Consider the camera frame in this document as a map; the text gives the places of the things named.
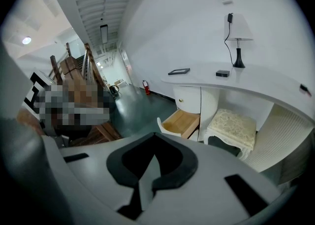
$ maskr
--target floor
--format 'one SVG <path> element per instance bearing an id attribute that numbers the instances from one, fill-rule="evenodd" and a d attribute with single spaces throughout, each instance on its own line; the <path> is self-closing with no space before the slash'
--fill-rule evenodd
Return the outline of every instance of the floor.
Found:
<path id="1" fill-rule="evenodd" d="M 111 120 L 122 137 L 160 132 L 157 117 L 163 122 L 177 110 L 175 102 L 132 85 L 120 88 L 116 106 Z"/>

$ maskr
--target round ceiling light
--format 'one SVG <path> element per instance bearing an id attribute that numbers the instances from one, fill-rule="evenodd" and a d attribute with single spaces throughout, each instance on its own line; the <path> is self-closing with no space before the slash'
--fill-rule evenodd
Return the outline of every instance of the round ceiling light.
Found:
<path id="1" fill-rule="evenodd" d="M 27 45 L 27 44 L 29 44 L 30 42 L 31 42 L 31 38 L 30 37 L 25 37 L 23 40 L 22 40 L 22 43 L 24 44 L 24 45 Z"/>

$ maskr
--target black baseboard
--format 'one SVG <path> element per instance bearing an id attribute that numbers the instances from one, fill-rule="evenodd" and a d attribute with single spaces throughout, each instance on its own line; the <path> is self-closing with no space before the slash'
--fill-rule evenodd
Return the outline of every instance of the black baseboard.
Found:
<path id="1" fill-rule="evenodd" d="M 160 93 L 157 93 L 157 92 L 154 92 L 154 91 L 151 91 L 151 90 L 150 90 L 150 93 L 152 93 L 152 94 L 154 94 L 154 95 L 157 95 L 157 96 L 160 96 L 160 97 L 162 97 L 162 98 L 168 99 L 168 100 L 170 100 L 170 101 L 172 101 L 172 102 L 175 102 L 175 99 L 173 99 L 173 98 L 171 98 L 171 97 L 169 97 L 169 96 L 165 96 L 165 95 L 162 95 L 162 94 L 160 94 Z"/>

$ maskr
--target drawer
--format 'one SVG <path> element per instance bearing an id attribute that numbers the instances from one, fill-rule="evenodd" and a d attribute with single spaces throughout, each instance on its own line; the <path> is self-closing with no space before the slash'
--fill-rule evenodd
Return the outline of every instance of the drawer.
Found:
<path id="1" fill-rule="evenodd" d="M 174 85 L 173 90 L 177 107 L 189 113 L 200 114 L 200 87 L 185 87 Z"/>
<path id="2" fill-rule="evenodd" d="M 162 124 L 157 123 L 162 133 L 173 134 L 181 136 L 182 138 L 189 138 L 195 131 L 200 123 L 200 114 L 187 113 L 178 109 L 169 118 L 167 118 Z"/>

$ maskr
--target red fire extinguisher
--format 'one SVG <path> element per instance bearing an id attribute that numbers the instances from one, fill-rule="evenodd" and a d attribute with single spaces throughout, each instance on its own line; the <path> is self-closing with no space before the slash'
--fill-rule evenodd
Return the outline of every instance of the red fire extinguisher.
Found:
<path id="1" fill-rule="evenodd" d="M 143 80 L 143 81 L 142 81 L 142 85 L 143 85 L 143 87 L 144 87 L 144 90 L 146 91 L 146 94 L 149 95 L 149 94 L 150 94 L 150 90 L 149 90 L 149 85 L 148 85 L 148 83 L 147 83 L 145 80 Z"/>

